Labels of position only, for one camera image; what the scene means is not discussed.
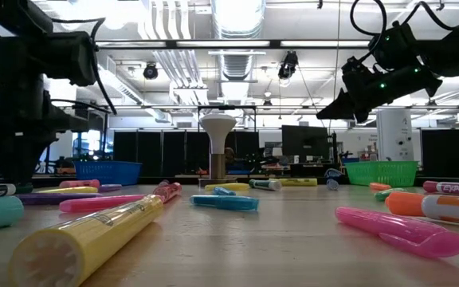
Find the white ceiling pipe bundle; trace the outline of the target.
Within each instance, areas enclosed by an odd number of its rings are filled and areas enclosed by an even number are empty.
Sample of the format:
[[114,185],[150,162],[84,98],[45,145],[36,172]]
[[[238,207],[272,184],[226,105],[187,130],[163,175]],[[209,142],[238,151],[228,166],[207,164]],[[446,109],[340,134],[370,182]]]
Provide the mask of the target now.
[[[143,20],[138,32],[145,40],[190,40],[189,0],[139,0]],[[170,79],[170,94],[181,104],[201,105],[208,102],[208,88],[202,80],[193,50],[154,51],[153,56]]]

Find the white globe lamp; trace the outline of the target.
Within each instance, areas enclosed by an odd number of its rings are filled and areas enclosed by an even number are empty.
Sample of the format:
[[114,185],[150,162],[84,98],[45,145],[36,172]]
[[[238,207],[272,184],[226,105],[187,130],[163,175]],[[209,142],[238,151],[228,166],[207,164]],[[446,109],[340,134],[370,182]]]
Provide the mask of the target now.
[[204,188],[208,185],[235,183],[235,178],[226,175],[226,137],[236,125],[236,120],[226,114],[209,114],[201,118],[201,126],[210,138],[209,175],[198,180]]

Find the orange Expo marker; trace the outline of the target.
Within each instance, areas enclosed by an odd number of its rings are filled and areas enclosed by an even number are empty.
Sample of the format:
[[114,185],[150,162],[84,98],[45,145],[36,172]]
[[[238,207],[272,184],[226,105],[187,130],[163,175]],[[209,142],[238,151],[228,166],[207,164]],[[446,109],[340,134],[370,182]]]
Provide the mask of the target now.
[[459,223],[459,196],[394,191],[385,203],[392,214]]

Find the pink highlighter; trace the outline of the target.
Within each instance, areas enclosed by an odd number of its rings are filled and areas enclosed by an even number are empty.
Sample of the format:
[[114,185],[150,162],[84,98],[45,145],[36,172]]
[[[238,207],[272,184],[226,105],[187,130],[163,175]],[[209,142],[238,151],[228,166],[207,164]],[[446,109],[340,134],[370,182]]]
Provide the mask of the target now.
[[64,213],[86,213],[110,209],[126,203],[135,202],[144,198],[144,195],[118,195],[95,197],[89,199],[70,199],[61,202],[59,210]]
[[100,187],[100,181],[98,179],[89,179],[89,180],[70,180],[62,181],[59,184],[60,188],[71,188],[71,187]]
[[157,195],[161,198],[163,203],[166,203],[173,199],[175,196],[181,195],[182,185],[180,183],[170,183],[166,186],[157,186],[153,195]]
[[345,206],[337,207],[335,216],[346,225],[424,258],[449,258],[459,254],[459,233],[431,222]]

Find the person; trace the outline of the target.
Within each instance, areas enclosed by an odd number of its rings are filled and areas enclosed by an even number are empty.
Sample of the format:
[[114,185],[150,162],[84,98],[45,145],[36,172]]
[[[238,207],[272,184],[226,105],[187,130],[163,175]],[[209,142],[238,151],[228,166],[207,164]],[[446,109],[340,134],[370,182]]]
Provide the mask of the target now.
[[236,169],[236,154],[231,147],[225,148],[225,162],[226,162],[226,169],[227,170],[235,170]]

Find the green highlighter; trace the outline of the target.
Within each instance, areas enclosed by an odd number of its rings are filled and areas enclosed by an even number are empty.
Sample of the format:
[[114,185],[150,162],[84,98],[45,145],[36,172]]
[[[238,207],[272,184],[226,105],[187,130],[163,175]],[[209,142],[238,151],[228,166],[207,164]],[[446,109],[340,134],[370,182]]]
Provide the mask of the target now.
[[406,189],[403,188],[391,188],[383,191],[378,191],[374,194],[374,198],[378,202],[385,202],[386,199],[393,193],[393,192],[406,192]]

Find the black partition panels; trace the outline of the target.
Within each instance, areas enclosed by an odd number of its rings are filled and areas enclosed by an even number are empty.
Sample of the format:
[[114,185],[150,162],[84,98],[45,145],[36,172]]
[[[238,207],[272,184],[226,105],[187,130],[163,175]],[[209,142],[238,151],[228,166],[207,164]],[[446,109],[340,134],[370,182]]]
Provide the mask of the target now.
[[459,129],[422,130],[422,174],[459,178]]
[[[236,169],[249,171],[263,154],[256,132],[230,132],[226,147],[236,154]],[[141,163],[142,177],[175,177],[208,172],[210,138],[205,132],[121,132],[113,139],[113,159]]]

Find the yellow highlighter with black print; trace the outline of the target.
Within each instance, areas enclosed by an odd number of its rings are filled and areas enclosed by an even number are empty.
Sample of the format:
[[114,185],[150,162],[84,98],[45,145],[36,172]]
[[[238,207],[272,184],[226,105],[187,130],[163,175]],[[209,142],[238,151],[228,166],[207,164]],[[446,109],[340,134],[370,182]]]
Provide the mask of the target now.
[[38,230],[9,262],[14,287],[79,287],[163,212],[158,195]]

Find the green Expo marker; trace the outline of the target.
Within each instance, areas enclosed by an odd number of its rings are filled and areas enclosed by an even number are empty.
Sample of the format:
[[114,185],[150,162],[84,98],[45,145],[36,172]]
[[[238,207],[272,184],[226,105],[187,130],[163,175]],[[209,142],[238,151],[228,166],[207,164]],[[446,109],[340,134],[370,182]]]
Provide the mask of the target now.
[[260,189],[265,191],[280,191],[282,189],[281,182],[276,180],[251,179],[249,181],[249,186],[253,189]]

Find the pink Expo marker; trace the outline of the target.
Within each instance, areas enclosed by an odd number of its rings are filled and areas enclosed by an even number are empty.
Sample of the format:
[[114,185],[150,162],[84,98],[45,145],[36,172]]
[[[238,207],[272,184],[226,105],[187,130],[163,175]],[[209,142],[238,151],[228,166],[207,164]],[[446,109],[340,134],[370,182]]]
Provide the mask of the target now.
[[425,181],[422,187],[428,193],[459,195],[459,183]]

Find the silver ventilation duct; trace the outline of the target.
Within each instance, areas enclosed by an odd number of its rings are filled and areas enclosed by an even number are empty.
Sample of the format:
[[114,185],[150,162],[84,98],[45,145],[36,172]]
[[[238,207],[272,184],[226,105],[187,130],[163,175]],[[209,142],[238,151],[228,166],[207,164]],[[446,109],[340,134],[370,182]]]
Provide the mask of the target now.
[[[266,0],[210,0],[214,36],[217,39],[258,39],[261,36]],[[226,54],[219,57],[224,78],[246,80],[253,55]]]

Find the blue plastic basket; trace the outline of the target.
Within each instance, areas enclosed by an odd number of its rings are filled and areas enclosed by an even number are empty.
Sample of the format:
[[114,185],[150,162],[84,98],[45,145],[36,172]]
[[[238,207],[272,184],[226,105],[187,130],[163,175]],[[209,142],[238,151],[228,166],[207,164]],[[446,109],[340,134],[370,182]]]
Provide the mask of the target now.
[[78,180],[97,179],[101,185],[135,185],[138,182],[142,164],[124,161],[76,161],[74,163]]

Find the black overhead crossbar with lights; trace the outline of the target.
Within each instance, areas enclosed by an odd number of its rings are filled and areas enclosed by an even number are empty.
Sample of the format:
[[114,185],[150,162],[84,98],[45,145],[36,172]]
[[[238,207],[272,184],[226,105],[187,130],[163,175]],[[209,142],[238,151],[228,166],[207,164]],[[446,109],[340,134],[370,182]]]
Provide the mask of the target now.
[[360,40],[100,40],[99,49],[367,49]]

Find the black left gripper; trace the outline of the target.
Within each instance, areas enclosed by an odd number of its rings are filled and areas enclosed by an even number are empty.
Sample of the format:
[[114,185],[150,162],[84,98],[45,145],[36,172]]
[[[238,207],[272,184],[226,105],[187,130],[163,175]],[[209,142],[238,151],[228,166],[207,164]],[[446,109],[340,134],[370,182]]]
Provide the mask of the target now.
[[[87,131],[86,119],[52,104],[44,78],[93,85],[93,56],[85,32],[0,36],[0,132]],[[28,183],[43,151],[56,141],[56,133],[0,137],[0,175],[10,183]]]

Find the black background rig frame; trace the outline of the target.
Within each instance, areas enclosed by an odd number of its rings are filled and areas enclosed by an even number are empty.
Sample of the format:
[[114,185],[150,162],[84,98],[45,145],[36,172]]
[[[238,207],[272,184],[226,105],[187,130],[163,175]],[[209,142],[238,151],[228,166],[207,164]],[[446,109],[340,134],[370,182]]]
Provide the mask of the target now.
[[[159,114],[159,112],[167,111],[189,111],[191,113],[196,113],[197,117],[200,118],[200,113],[205,110],[219,110],[219,111],[229,111],[229,110],[243,110],[253,111],[253,118],[257,117],[257,114],[265,112],[265,115],[272,115],[273,112],[276,112],[278,116],[283,116],[287,111],[292,111],[299,115],[317,115],[326,108],[325,105],[116,105],[116,111],[137,111],[144,110],[150,115]],[[421,115],[427,116],[428,114],[436,114],[441,112],[449,112],[459,110],[459,105],[408,105],[408,106],[399,106],[399,105],[382,105],[375,108],[372,108],[368,115],[374,114],[380,110],[414,110],[414,111],[425,111]]]

